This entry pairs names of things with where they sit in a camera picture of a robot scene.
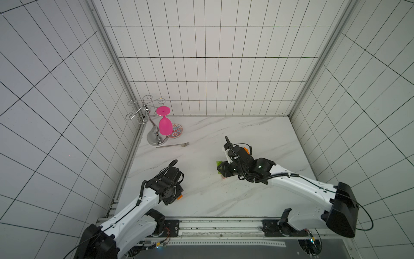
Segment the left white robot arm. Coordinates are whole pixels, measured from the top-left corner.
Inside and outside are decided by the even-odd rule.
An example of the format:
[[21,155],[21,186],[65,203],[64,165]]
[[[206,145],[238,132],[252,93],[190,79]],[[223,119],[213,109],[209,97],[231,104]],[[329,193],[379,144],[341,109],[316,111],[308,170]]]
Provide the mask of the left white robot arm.
[[139,196],[101,225],[91,224],[82,234],[75,259],[120,259],[146,237],[160,236],[165,216],[154,208],[182,196],[184,174],[173,160],[154,178],[143,181]]

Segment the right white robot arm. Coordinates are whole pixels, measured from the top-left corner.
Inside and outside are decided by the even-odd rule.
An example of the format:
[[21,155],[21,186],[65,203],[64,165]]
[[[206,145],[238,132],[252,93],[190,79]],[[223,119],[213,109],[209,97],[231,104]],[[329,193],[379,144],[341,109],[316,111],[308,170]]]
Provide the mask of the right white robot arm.
[[226,161],[217,165],[224,178],[237,176],[239,180],[281,187],[305,198],[311,205],[304,211],[287,208],[276,223],[276,230],[284,236],[311,228],[329,229],[335,234],[354,238],[360,206],[349,185],[337,185],[312,180],[293,173],[275,162],[254,159],[251,150],[227,142],[223,146]]

